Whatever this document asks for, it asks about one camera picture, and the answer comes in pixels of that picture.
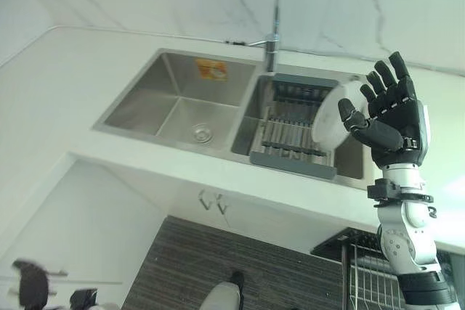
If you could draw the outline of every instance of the sticker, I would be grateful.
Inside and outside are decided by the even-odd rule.
[[[195,63],[202,79],[227,81],[226,62],[196,58]]]

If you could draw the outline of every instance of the faucet spout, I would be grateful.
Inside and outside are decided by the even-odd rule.
[[[275,0],[273,10],[272,32],[267,35],[265,40],[256,41],[248,46],[258,46],[264,44],[264,69],[269,73],[274,73],[278,65],[279,52],[279,24],[280,24],[280,9],[282,0]]]

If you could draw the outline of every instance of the marble wall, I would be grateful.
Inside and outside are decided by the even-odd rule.
[[[57,24],[255,41],[274,0],[40,0]],[[465,74],[465,0],[283,0],[282,46]]]
[[[52,24],[39,0],[0,0],[0,65]]]

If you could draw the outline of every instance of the stainless steel sink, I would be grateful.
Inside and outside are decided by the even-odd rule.
[[[199,65],[205,60],[220,62],[226,73],[207,67],[202,76],[205,67]],[[226,149],[255,67],[255,62],[162,53],[103,123],[154,141]]]
[[[220,62],[224,70],[206,69],[199,59]],[[335,84],[353,78],[349,73],[286,65],[279,66],[279,71]],[[261,73],[261,62],[161,52],[121,92],[94,128],[251,164],[249,156],[263,151],[260,137],[273,99],[271,77]],[[297,155],[302,162],[315,162],[312,154]],[[331,166],[337,170],[332,179],[336,183],[365,189],[373,181],[369,152],[350,137],[331,154]],[[325,178],[292,167],[282,169]]]

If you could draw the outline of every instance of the sink drain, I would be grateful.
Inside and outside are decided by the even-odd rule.
[[[211,129],[205,123],[192,126],[194,139],[197,143],[207,143],[212,137]]]

